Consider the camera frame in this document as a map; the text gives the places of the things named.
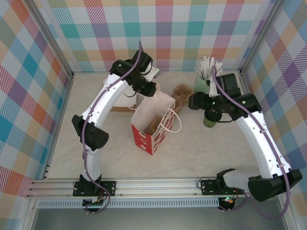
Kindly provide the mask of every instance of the plaid wallpaper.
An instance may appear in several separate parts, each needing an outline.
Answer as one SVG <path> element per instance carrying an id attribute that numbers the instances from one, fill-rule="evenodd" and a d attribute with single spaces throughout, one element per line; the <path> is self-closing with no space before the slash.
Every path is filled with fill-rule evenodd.
<path id="1" fill-rule="evenodd" d="M 0 230 L 20 223 L 24 197 L 46 162 L 68 82 L 22 1 L 0 0 Z"/>
<path id="2" fill-rule="evenodd" d="M 258 36 L 259 36 L 259 32 L 260 32 L 261 29 L 263 28 L 264 23 L 265 23 L 265 21 L 267 20 L 267 18 L 268 18 L 268 16 L 269 16 L 269 13 L 271 12 L 271 10 L 272 10 L 272 8 L 273 8 L 273 6 L 274 6 L 274 3 L 275 3 L 276 1 L 277 1 L 277 0 L 270 0 L 270 3 L 269 3 L 269 5 L 267 6 L 267 9 L 265 10 L 265 12 L 264 12 L 264 14 L 263 14 L 263 16 L 262 16 L 262 18 L 261 18 L 261 21 L 259 22 L 258 27 L 257 27 L 257 29 L 255 30 L 255 33 L 254 33 L 254 35 L 253 35 L 253 37 L 252 37 L 252 39 L 251 39 L 251 41 L 250 41 L 250 43 L 249 43 L 249 45 L 248 45 L 248 47 L 247 47 L 245 53 L 244 53 L 244 56 L 243 56 L 243 58 L 242 58 L 242 60 L 241 60 L 241 62 L 240 62 L 240 64 L 239 64 L 239 66 L 238 66 L 238 69 L 242 69 L 244 62 L 245 62 L 246 58 L 248 57 L 251 48 L 254 46 L 254 44 L 255 44 L 255 42 L 256 42 Z"/>
<path id="3" fill-rule="evenodd" d="M 159 69 L 212 56 L 237 69 L 274 0 L 35 0 L 76 71 L 109 70 L 141 40 Z"/>
<path id="4" fill-rule="evenodd" d="M 307 223 L 307 0 L 287 1 L 246 74 L 278 148 L 301 169 L 292 198 Z"/>

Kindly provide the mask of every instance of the bag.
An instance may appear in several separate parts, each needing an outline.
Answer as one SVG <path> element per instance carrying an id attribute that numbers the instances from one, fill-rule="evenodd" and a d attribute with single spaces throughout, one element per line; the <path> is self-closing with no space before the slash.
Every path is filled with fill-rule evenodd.
<path id="1" fill-rule="evenodd" d="M 181 129 L 180 120 L 180 129 L 175 132 L 171 131 L 175 115 L 179 119 L 174 110 L 175 99 L 160 90 L 157 90 L 153 97 L 145 97 L 131 118 L 136 146 L 153 155 L 168 132 L 179 132 Z M 152 135 L 145 134 L 145 130 L 157 116 L 163 117 L 156 132 Z"/>

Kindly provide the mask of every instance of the white paper bag handle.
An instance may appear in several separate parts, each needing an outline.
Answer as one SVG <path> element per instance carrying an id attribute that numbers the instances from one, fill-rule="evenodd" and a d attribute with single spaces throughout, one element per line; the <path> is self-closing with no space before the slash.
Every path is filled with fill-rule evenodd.
<path id="1" fill-rule="evenodd" d="M 161 125 L 163 128 L 165 128 L 165 130 L 168 131 L 168 132 L 177 133 L 177 132 L 179 132 L 179 131 L 181 130 L 181 120 L 180 120 L 179 116 L 175 113 L 174 110 L 172 110 L 172 109 L 170 109 L 170 108 L 169 108 L 169 110 L 172 111 L 172 112 L 176 115 L 176 117 L 178 118 L 179 123 L 180 123 L 180 128 L 179 128 L 179 130 L 177 130 L 177 131 L 172 131 L 172 130 L 169 130 L 168 128 L 165 128 L 164 125 L 162 125 L 162 123 L 160 123 L 160 125 Z"/>

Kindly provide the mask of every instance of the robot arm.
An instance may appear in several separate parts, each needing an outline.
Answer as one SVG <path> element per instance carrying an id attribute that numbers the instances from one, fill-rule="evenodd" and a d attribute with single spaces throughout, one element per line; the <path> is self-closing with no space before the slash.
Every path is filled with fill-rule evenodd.
<path id="1" fill-rule="evenodd" d="M 261 112 L 261 106 L 256 97 L 251 93 L 241 95 L 234 74 L 218 77 L 217 80 L 227 95 L 249 110 L 256 120 L 264 127 L 264 131 L 268 134 L 280 157 L 290 187 L 293 187 L 302 179 L 302 174 L 299 170 L 291 169 L 288 162 L 279 152 L 266 127 L 264 116 Z M 232 120 L 238 124 L 245 134 L 259 166 L 258 173 L 239 172 L 235 169 L 228 169 L 218 173 L 216 180 L 221 192 L 229 187 L 240 188 L 245 191 L 250 191 L 253 197 L 258 201 L 264 201 L 285 192 L 286 185 L 283 172 L 269 143 L 256 122 L 242 109 L 230 102 L 224 95 L 221 95 L 219 90 L 212 90 L 211 87 L 215 87 L 212 79 L 209 80 L 207 84 L 210 85 L 210 95 L 202 92 L 197 92 L 192 95 L 189 98 L 189 108 L 205 110 L 205 120 L 213 123 L 219 122 L 222 118 L 222 113 L 229 114 Z"/>
<path id="2" fill-rule="evenodd" d="M 153 60 L 146 53 L 141 53 L 140 60 L 137 67 L 123 80 L 120 80 L 117 84 L 113 85 L 114 82 L 118 81 L 126 72 L 128 72 L 134 62 L 136 61 L 138 52 L 132 59 L 129 60 L 117 60 L 113 63 L 110 70 L 110 75 L 107 78 L 99 95 L 95 98 L 93 103 L 87 108 L 86 111 L 82 113 L 82 116 L 75 115 L 72 119 L 72 123 L 80 136 L 80 141 L 82 142 L 82 128 L 85 123 L 84 118 L 89 116 L 88 122 L 85 128 L 85 148 L 87 154 L 86 157 L 86 168 L 90 177 L 99 182 L 101 178 L 100 173 L 100 158 L 101 158 L 101 148 L 107 143 L 109 135 L 101 128 L 106 119 L 107 114 L 117 101 L 117 99 L 125 92 L 125 90 L 132 86 L 135 92 L 138 92 L 144 96 L 153 96 L 156 91 L 156 83 L 152 82 L 153 78 L 157 78 L 159 75 L 159 70 L 153 68 Z M 91 183 L 90 178 L 84 170 L 80 176 L 80 181 L 83 183 Z"/>

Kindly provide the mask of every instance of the black mounting bracket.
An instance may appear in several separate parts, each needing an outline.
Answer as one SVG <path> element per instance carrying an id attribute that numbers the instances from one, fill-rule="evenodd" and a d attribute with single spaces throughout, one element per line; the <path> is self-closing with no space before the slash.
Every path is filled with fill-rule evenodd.
<path id="1" fill-rule="evenodd" d="M 115 196 L 116 191 L 116 181 L 101 181 L 101 176 L 95 181 L 97 184 L 104 187 L 110 196 Z M 106 197 L 106 192 L 101 190 L 91 181 L 86 180 L 82 174 L 80 175 L 79 181 L 76 181 L 73 185 L 74 190 L 72 196 L 97 196 Z"/>
<path id="2" fill-rule="evenodd" d="M 226 188 L 224 192 L 222 193 L 217 186 L 216 180 L 201 180 L 201 194 L 203 196 L 207 195 L 243 195 L 243 192 L 241 189 L 235 188 Z"/>

